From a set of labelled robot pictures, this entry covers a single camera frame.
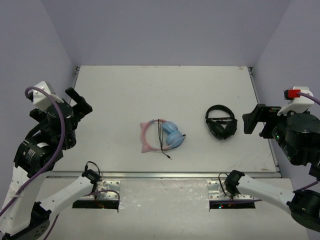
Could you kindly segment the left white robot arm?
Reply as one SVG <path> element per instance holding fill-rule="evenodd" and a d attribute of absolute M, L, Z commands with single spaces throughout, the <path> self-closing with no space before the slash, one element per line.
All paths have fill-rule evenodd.
<path fill-rule="evenodd" d="M 76 145 L 78 123 L 93 110 L 73 88 L 65 92 L 75 105 L 37 86 L 25 90 L 34 105 L 29 115 L 37 124 L 14 157 L 12 179 L 0 209 L 0 231 L 5 240 L 45 239 L 59 213 L 79 198 L 93 195 L 102 179 L 97 172 L 85 169 L 61 191 L 37 200 L 43 182 L 63 158 L 63 152 Z"/>

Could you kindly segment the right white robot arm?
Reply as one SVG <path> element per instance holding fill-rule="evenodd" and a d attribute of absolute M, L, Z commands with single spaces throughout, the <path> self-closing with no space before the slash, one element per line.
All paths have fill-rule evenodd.
<path fill-rule="evenodd" d="M 292 165 L 310 164 L 309 174 L 320 178 L 320 120 L 309 111 L 290 110 L 288 115 L 278 114 L 280 107 L 257 104 L 251 113 L 242 116 L 244 133 L 251 134 L 257 123 L 264 123 L 259 134 L 274 139 Z M 231 196 L 250 195 L 274 205 L 288 213 L 298 224 L 319 232 L 320 194 L 310 189 L 286 190 L 232 170 L 224 180 Z"/>

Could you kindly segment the pink blue cat-ear headphones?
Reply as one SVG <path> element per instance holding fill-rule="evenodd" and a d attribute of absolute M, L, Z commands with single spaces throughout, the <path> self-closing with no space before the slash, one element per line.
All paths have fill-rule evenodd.
<path fill-rule="evenodd" d="M 159 148 L 150 145 L 146 139 L 147 130 L 153 124 L 157 124 Z M 175 123 L 161 118 L 152 119 L 148 122 L 141 122 L 139 126 L 141 130 L 140 139 L 142 142 L 141 153 L 157 151 L 164 153 L 166 151 L 173 150 L 178 148 L 184 142 L 186 137 L 185 134 L 182 134 L 179 131 L 179 128 Z"/>

